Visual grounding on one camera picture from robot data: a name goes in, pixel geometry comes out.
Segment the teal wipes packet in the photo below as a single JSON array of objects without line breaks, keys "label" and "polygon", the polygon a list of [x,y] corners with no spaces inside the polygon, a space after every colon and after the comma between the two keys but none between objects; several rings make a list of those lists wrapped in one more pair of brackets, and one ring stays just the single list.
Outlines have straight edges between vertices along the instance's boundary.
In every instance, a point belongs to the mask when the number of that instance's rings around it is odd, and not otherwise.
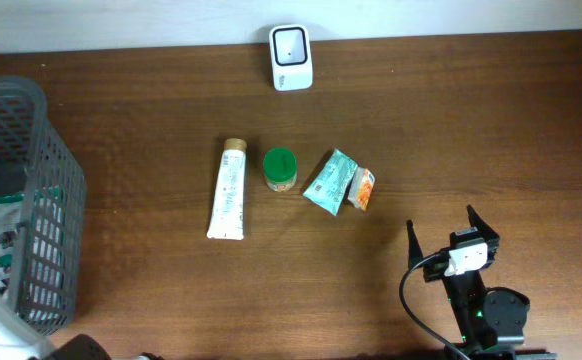
[{"label": "teal wipes packet", "polygon": [[340,150],[334,149],[303,196],[336,216],[357,169],[358,165],[354,160]]}]

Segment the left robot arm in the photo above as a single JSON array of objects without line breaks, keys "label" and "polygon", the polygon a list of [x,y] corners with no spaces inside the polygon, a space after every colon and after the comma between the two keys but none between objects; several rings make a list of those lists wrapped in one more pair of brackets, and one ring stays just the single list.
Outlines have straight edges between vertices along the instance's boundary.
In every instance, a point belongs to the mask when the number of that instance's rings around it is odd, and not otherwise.
[{"label": "left robot arm", "polygon": [[77,335],[60,347],[39,334],[0,300],[0,359],[111,359],[88,335]]}]

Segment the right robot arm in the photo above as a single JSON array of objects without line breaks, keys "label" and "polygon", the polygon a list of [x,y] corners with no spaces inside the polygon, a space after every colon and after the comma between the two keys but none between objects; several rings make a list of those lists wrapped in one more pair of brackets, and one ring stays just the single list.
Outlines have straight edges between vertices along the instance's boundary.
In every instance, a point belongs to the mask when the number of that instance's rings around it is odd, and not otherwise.
[{"label": "right robot arm", "polygon": [[[499,234],[475,211],[467,207],[469,227],[452,232],[450,245],[424,255],[412,221],[406,222],[408,269],[402,276],[398,294],[407,315],[444,345],[434,359],[556,359],[546,350],[520,351],[525,342],[524,327],[530,299],[507,287],[487,287],[480,272],[495,261]],[[409,277],[423,272],[427,283],[443,283],[447,300],[458,325],[462,342],[455,344],[426,325],[407,303],[405,288]]]}]

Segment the green white package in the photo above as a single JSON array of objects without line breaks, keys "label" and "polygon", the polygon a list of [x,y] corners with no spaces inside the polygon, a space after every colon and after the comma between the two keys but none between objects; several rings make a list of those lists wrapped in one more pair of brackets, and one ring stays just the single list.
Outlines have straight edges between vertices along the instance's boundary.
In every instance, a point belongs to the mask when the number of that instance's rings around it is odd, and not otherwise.
[{"label": "green white package", "polygon": [[[4,301],[8,299],[15,241],[18,238],[23,201],[24,194],[22,192],[0,196],[0,297]],[[62,245],[64,242],[62,230],[48,219],[37,218],[36,214],[33,214],[33,220],[35,221],[35,230],[41,234],[41,236],[34,236],[33,253],[51,261],[56,266],[60,266],[62,255],[57,249],[57,245]],[[63,275],[48,265],[33,262],[32,266],[32,274],[35,278],[50,285],[52,290],[30,285],[28,295],[35,303],[58,307],[60,295],[56,288],[61,286]]]}]

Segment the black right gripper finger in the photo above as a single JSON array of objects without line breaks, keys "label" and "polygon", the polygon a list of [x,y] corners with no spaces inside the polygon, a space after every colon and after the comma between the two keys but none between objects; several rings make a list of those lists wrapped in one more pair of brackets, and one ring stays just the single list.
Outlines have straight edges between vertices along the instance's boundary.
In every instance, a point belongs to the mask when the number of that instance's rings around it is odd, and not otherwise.
[{"label": "black right gripper finger", "polygon": [[406,227],[408,235],[408,268],[411,269],[424,259],[424,255],[416,236],[413,222],[408,220]]},{"label": "black right gripper finger", "polygon": [[484,239],[498,239],[499,235],[495,232],[475,211],[471,206],[467,206],[467,213],[469,223],[475,227]]}]

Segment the white tube tan cap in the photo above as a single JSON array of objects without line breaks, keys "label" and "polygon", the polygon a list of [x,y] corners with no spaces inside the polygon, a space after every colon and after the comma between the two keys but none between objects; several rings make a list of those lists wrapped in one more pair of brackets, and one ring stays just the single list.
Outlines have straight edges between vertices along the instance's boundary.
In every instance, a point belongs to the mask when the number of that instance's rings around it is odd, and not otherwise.
[{"label": "white tube tan cap", "polygon": [[239,138],[224,143],[207,230],[210,239],[244,239],[246,150],[246,141]]}]

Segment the orange small packet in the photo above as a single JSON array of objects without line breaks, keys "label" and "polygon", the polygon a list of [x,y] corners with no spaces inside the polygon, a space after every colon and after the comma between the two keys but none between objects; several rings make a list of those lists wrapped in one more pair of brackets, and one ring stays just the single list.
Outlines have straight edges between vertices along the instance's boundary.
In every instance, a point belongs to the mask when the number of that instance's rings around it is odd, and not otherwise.
[{"label": "orange small packet", "polygon": [[347,200],[366,211],[375,184],[375,176],[367,168],[358,167],[351,181]]}]

